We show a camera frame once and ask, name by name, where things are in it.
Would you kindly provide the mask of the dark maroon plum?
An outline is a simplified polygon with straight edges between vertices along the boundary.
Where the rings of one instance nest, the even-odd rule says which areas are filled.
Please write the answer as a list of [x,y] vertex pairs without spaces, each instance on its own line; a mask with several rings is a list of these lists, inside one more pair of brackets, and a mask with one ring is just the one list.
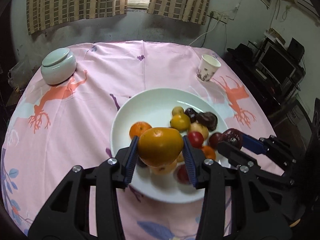
[[176,168],[175,178],[181,184],[184,184],[184,185],[190,184],[189,177],[184,164]]

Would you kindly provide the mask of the floral paper cup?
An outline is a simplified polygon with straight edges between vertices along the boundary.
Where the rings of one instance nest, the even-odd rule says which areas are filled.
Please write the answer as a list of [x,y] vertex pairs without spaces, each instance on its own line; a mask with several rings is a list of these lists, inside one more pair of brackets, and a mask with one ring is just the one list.
[[196,76],[199,80],[208,82],[220,67],[221,63],[216,58],[202,54]]

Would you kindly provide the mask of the black computer monitor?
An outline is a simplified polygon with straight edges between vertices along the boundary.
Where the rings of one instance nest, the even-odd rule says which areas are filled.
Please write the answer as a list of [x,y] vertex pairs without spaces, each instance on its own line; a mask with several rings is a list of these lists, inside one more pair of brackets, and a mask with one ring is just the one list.
[[274,46],[266,47],[257,61],[257,67],[280,85],[283,85],[296,71],[296,67]]

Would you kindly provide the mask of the small red fruit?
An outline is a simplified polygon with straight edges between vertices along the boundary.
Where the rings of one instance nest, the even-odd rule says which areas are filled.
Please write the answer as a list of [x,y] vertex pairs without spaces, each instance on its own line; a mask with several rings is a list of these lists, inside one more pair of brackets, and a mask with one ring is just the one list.
[[189,132],[188,139],[189,139],[190,144],[194,148],[202,148],[202,145],[204,143],[204,137],[200,132],[198,132],[198,131]]

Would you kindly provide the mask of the white wall socket strip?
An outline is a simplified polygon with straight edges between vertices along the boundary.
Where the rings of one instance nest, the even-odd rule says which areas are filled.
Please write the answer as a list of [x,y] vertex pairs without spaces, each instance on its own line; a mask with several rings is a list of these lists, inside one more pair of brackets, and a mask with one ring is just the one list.
[[225,12],[211,11],[209,16],[210,16],[210,18],[213,18],[213,19],[220,21],[224,24],[227,24],[227,22],[229,20],[229,15]]

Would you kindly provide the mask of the pale green lidded jar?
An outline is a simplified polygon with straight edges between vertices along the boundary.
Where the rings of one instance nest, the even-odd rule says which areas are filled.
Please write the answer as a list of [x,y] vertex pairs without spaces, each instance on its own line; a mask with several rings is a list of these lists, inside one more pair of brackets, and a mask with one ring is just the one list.
[[73,75],[76,58],[69,48],[59,48],[43,59],[40,70],[47,84],[58,85]]

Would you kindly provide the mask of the dark red plum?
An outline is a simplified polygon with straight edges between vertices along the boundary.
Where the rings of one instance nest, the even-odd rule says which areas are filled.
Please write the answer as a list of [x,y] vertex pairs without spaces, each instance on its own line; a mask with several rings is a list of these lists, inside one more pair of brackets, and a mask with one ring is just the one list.
[[214,150],[217,150],[217,145],[220,142],[221,137],[222,137],[222,133],[220,132],[213,133],[208,139],[208,145]]

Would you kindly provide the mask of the dark purple glossy fruit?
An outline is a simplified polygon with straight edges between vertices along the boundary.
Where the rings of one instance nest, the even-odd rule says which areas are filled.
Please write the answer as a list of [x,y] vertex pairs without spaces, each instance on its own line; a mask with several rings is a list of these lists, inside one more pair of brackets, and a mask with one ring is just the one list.
[[218,118],[214,113],[212,112],[198,113],[196,116],[196,120],[199,124],[207,127],[209,131],[212,132],[216,130]]

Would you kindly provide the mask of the small dark date fruit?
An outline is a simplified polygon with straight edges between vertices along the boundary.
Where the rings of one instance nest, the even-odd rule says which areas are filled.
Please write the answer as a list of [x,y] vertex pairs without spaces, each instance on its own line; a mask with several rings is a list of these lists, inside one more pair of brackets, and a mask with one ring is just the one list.
[[184,113],[189,117],[191,124],[197,121],[198,113],[193,108],[187,108]]

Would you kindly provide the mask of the yellow-brown round fruit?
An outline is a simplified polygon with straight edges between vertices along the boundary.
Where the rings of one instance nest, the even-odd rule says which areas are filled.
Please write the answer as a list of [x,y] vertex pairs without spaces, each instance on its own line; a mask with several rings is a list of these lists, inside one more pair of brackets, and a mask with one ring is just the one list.
[[170,127],[178,130],[179,132],[187,131],[190,124],[190,118],[184,113],[173,115],[170,120]]

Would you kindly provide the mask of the tan pumpkin-shaped fruit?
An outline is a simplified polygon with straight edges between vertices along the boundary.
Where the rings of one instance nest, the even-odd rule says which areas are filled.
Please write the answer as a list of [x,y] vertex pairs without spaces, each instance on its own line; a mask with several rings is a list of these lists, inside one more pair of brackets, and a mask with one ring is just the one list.
[[162,165],[159,167],[150,167],[150,171],[157,176],[162,176],[166,174],[170,174],[175,170],[177,166],[177,160],[174,160],[172,163],[168,165]]

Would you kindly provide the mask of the orange tangerine right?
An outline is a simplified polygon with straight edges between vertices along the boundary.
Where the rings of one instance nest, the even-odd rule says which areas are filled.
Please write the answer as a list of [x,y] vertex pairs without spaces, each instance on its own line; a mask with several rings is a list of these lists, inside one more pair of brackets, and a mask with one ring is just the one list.
[[204,153],[204,156],[206,159],[213,159],[216,160],[216,153],[215,150],[213,148],[211,148],[210,146],[203,146],[201,148],[202,152]]

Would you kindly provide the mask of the small yellow fruit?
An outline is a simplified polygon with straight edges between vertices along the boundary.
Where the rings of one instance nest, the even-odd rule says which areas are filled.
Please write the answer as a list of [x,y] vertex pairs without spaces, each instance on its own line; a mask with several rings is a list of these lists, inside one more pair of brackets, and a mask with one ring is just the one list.
[[184,109],[181,106],[176,106],[171,111],[172,116],[175,116],[177,114],[183,114],[183,113],[184,113]]

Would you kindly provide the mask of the orange persimmon fruit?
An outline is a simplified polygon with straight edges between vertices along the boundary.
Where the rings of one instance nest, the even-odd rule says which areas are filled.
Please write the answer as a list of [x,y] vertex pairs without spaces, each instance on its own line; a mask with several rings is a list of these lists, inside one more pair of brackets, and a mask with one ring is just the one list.
[[139,137],[138,155],[146,165],[159,167],[175,161],[183,146],[183,138],[178,130],[155,127]]

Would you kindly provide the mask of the orange tangerine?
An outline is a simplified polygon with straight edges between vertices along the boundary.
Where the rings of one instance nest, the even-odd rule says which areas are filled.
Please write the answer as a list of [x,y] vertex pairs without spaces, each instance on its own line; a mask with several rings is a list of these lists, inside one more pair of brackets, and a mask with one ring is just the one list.
[[216,153],[215,150],[213,148],[211,148],[210,146],[203,146],[201,148],[202,152],[204,153],[204,156],[206,159],[213,159],[216,160]]
[[131,139],[133,139],[134,137],[140,137],[145,131],[151,128],[152,126],[147,122],[144,122],[144,121],[136,122],[131,126],[129,130],[129,136]]

